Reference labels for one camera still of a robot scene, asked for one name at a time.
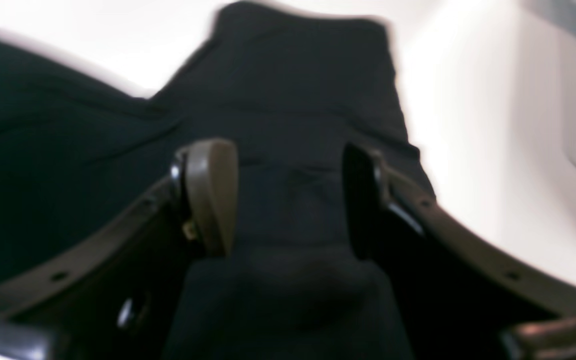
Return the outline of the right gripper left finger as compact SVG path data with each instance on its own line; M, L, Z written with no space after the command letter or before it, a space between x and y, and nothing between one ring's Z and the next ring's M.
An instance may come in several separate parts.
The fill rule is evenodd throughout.
M233 141L179 148L104 228L0 284L0 357L157 360L192 262L232 251L238 182Z

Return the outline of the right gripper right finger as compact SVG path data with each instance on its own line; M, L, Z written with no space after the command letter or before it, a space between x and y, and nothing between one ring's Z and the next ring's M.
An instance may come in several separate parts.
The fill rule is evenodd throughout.
M576 285L454 219L375 149L349 143L343 198L354 255L390 280L418 360L576 360Z

